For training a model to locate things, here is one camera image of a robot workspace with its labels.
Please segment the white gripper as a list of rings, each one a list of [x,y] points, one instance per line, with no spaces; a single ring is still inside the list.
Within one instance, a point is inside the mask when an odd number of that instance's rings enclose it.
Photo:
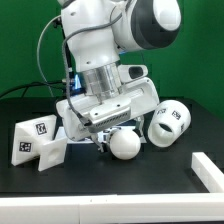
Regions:
[[[85,127],[70,109],[67,100],[58,101],[56,109],[62,117],[65,133],[70,139],[90,137],[101,153],[108,151],[107,145],[98,140],[98,133],[112,126],[136,118],[135,128],[140,137],[144,135],[144,114],[153,111],[159,104],[153,82],[143,77],[123,85],[123,92],[114,98],[99,103],[96,96],[81,94],[71,98],[73,107],[92,125]]]

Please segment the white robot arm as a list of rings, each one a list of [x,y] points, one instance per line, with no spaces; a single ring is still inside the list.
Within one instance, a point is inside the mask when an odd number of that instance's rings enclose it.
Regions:
[[[144,123],[159,98],[144,65],[122,65],[119,54],[164,48],[179,32],[177,0],[58,0],[64,53],[84,78],[84,92],[56,104],[67,137],[76,142],[131,119]]]

